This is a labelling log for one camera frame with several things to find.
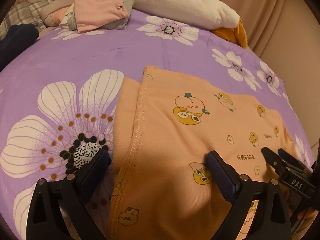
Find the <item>orange cartoon print garment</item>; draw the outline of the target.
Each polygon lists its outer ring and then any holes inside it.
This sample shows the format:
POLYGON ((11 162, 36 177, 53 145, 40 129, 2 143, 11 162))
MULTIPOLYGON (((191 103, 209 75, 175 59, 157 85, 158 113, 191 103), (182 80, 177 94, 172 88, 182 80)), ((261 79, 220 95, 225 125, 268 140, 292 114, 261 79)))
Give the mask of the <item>orange cartoon print garment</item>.
POLYGON ((217 151, 257 181, 276 175, 261 148, 296 154, 280 114, 258 112, 250 95, 198 77, 147 66, 125 78, 114 119, 114 191, 109 239, 210 239, 230 204, 208 170, 217 151))

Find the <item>purple floral bed sheet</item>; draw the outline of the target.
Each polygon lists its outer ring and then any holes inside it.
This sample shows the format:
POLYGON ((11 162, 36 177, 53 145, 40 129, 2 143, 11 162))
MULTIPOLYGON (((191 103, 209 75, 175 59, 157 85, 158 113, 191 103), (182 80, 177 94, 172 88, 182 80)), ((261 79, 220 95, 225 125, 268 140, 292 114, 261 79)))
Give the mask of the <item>purple floral bed sheet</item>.
MULTIPOLYGON (((125 78, 144 69, 182 73, 225 93, 250 95, 259 113, 277 111, 294 155, 313 162, 283 81, 259 57, 213 33, 134 10, 124 30, 85 34, 54 29, 1 72, 1 214, 18 239, 40 178, 75 174, 102 147, 114 153, 114 119, 125 78)), ((113 164, 87 204, 107 236, 113 164)))

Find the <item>dark navy garment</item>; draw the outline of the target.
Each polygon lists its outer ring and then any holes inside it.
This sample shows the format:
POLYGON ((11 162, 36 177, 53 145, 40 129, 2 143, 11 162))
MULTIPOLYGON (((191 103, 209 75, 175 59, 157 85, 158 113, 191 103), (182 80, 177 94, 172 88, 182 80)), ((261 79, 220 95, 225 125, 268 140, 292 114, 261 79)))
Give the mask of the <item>dark navy garment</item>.
POLYGON ((39 31, 33 24, 12 25, 1 40, 1 71, 18 55, 33 45, 39 31))

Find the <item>white and orange plush pillow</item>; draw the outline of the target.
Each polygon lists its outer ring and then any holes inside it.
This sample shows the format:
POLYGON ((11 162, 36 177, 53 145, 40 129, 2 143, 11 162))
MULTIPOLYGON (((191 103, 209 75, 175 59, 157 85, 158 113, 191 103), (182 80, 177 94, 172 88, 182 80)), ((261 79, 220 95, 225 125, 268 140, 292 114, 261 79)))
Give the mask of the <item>white and orange plush pillow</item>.
POLYGON ((200 27, 226 41, 247 48, 239 14, 220 0, 134 0, 133 7, 152 15, 200 27))

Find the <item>plaid blanket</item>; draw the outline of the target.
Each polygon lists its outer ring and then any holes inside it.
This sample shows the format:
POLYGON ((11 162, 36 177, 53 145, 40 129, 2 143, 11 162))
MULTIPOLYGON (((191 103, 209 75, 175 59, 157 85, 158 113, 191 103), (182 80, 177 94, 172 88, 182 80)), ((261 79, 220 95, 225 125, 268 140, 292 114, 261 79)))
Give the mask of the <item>plaid blanket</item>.
POLYGON ((40 11, 47 5, 59 0, 44 0, 31 3, 22 1, 12 7, 1 23, 1 39, 3 39, 12 25, 33 24, 39 32, 48 27, 40 16, 40 11))

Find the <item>pink folded garment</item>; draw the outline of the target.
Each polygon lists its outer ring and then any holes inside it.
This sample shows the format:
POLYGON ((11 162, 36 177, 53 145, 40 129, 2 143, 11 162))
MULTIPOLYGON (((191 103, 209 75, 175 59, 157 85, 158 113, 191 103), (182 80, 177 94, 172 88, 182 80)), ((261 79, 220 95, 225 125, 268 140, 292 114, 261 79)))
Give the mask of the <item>pink folded garment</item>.
POLYGON ((124 0, 74 0, 74 14, 80 34, 129 16, 124 0))

